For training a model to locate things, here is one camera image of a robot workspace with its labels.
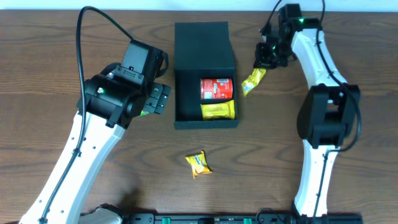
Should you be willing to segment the small yellow packet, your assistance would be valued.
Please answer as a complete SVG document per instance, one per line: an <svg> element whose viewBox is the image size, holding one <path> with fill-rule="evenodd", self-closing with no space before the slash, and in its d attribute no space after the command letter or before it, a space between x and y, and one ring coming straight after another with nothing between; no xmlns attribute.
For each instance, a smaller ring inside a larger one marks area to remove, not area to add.
<svg viewBox="0 0 398 224"><path fill-rule="evenodd" d="M245 81L242 82L241 86L243 89L243 95L247 96L250 91L258 86L262 78L265 76L267 70L265 68L255 68Z"/></svg>

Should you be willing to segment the green yellow snack packet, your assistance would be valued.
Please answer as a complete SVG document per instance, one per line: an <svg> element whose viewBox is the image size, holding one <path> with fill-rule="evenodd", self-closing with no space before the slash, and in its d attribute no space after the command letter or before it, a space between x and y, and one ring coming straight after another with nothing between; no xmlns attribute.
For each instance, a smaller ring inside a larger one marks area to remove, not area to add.
<svg viewBox="0 0 398 224"><path fill-rule="evenodd" d="M148 114L150 114L150 112L147 112L147 111L141 111L141 114L140 114L139 116L145 116L145 115L148 115Z"/></svg>

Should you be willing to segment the red soda can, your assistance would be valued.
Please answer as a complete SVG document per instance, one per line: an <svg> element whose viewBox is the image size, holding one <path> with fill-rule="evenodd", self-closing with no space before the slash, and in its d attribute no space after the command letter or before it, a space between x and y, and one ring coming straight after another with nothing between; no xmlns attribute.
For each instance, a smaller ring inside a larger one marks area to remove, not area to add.
<svg viewBox="0 0 398 224"><path fill-rule="evenodd" d="M202 100L222 100L233 98L231 78L205 78L200 80Z"/></svg>

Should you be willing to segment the black box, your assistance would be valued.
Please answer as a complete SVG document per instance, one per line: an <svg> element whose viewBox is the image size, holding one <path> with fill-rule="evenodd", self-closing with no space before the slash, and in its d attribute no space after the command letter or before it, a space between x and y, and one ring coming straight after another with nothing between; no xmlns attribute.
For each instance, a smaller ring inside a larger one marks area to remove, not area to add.
<svg viewBox="0 0 398 224"><path fill-rule="evenodd" d="M175 129L235 128L239 124L236 66L227 22L175 23ZM201 81L231 80L232 96L206 99ZM201 105L234 101L235 119L205 121Z"/></svg>

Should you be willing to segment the orange yellow snack packet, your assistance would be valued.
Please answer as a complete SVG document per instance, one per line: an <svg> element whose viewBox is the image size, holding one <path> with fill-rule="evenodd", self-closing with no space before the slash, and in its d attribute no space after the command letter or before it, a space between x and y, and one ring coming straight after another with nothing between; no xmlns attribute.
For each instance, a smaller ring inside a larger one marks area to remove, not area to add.
<svg viewBox="0 0 398 224"><path fill-rule="evenodd" d="M201 113L204 120L235 119L234 100L224 103L201 105Z"/></svg>

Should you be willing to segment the yellow biscuit packet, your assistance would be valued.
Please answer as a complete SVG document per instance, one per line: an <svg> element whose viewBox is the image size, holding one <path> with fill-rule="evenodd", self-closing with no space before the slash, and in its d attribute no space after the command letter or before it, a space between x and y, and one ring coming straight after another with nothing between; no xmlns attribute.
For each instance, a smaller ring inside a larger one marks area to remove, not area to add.
<svg viewBox="0 0 398 224"><path fill-rule="evenodd" d="M186 156L185 159L190 164L194 179L198 175L211 174L213 172L206 161L206 156L204 151L201 151L198 154L192 154Z"/></svg>

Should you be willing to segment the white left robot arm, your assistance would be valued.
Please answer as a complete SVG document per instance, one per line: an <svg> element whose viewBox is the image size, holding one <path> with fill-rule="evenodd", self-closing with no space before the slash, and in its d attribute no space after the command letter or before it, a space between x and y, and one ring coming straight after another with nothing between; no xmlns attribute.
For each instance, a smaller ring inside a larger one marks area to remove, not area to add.
<svg viewBox="0 0 398 224"><path fill-rule="evenodd" d="M167 85L133 83L112 74L87 80L86 101L79 104L64 150L20 223L122 223L123 214L112 205L101 205L85 215L83 205L131 120L142 114L161 114L170 91Z"/></svg>

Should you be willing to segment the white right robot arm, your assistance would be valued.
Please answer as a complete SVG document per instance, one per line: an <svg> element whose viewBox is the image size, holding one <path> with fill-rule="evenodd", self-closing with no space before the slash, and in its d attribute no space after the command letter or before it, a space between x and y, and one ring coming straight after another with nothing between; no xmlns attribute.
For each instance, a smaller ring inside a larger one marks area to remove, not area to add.
<svg viewBox="0 0 398 224"><path fill-rule="evenodd" d="M297 132L304 148L300 186L294 209L301 219L319 222L327 215L327 195L335 159L352 144L343 145L354 125L361 127L360 90L341 75L328 51L316 18L282 19L277 30L267 22L256 49L256 68L286 67L297 59L308 93L297 116Z"/></svg>

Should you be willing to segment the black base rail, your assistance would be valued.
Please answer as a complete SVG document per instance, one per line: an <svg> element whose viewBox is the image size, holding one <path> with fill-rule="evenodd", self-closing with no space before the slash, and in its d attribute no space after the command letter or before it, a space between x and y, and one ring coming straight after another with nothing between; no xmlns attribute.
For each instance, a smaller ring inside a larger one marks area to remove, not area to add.
<svg viewBox="0 0 398 224"><path fill-rule="evenodd" d="M130 223L130 224L276 224L276 223L330 223L330 224L362 224L359 215L328 215L321 218L296 217L292 214L278 215L262 213L260 215L154 215L151 213L135 213L124 217L110 210L99 210L81 216L78 223Z"/></svg>

